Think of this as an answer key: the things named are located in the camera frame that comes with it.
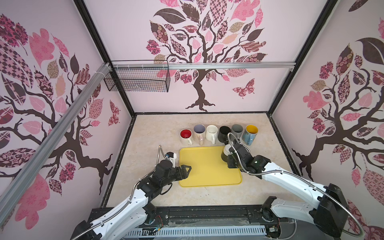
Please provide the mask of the black white mug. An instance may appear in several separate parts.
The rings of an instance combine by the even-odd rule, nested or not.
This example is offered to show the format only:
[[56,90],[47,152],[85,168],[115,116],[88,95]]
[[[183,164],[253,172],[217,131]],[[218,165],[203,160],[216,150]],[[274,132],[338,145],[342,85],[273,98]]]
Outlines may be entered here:
[[230,152],[230,148],[231,147],[232,146],[230,144],[225,145],[224,148],[223,148],[223,151],[221,153],[221,158],[226,163],[228,162],[228,156],[231,155],[231,152]]

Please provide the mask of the blue mug yellow inside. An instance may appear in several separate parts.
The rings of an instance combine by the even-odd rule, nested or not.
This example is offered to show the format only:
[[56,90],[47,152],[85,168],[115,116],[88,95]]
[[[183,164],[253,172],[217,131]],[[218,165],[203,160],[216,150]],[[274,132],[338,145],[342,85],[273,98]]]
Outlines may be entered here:
[[256,138],[256,135],[258,134],[258,128],[254,125],[247,125],[245,127],[245,130],[244,130],[244,133],[242,135],[242,140],[243,142],[248,145],[248,146],[251,146],[253,141],[255,140]]

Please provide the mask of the grey mug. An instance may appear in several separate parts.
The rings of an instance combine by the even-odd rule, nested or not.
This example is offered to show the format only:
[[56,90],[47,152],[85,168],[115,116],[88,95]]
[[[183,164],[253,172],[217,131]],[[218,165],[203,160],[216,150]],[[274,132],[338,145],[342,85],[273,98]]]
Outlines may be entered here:
[[242,125],[234,124],[231,127],[232,134],[239,140],[243,134],[244,128]]

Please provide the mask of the white ribbed mug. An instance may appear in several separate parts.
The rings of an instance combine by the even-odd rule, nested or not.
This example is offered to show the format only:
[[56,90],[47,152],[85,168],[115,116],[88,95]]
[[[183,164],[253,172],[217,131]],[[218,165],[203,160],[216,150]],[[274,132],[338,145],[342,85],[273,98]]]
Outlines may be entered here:
[[219,129],[215,125],[209,125],[206,128],[206,140],[215,145],[218,142]]

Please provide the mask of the cream white mug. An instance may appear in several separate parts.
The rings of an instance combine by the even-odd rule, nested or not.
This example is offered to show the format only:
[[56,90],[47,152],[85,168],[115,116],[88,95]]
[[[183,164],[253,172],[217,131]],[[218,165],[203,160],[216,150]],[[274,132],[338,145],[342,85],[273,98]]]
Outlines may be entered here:
[[192,141],[192,131],[189,129],[183,129],[180,131],[180,141],[185,146],[191,146]]

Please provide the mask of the pink beige mug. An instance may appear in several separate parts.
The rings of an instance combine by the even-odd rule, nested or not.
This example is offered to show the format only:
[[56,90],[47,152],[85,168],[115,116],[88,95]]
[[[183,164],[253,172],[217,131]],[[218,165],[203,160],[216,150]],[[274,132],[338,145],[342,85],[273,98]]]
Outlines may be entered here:
[[194,126],[193,130],[196,143],[202,146],[206,137],[206,127],[202,124],[198,124]]

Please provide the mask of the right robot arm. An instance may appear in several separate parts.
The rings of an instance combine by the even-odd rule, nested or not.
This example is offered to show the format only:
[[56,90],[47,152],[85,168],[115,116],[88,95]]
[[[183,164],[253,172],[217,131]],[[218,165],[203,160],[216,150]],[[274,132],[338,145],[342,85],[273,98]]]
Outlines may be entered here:
[[348,204],[341,189],[333,184],[324,186],[295,175],[261,155],[252,156],[243,144],[227,144],[224,161],[230,169],[238,168],[250,176],[274,183],[301,199],[285,201],[270,196],[261,207],[266,222],[290,218],[315,225],[326,235],[339,238],[349,217]]

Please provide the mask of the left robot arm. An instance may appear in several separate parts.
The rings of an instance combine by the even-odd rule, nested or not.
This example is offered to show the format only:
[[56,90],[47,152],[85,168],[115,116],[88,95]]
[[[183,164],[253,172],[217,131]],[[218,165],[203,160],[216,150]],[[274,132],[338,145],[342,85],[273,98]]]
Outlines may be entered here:
[[187,179],[191,166],[174,167],[162,160],[155,168],[138,180],[128,198],[91,223],[79,223],[72,240],[120,240],[132,229],[144,224],[156,209],[151,201],[162,193],[163,187]]

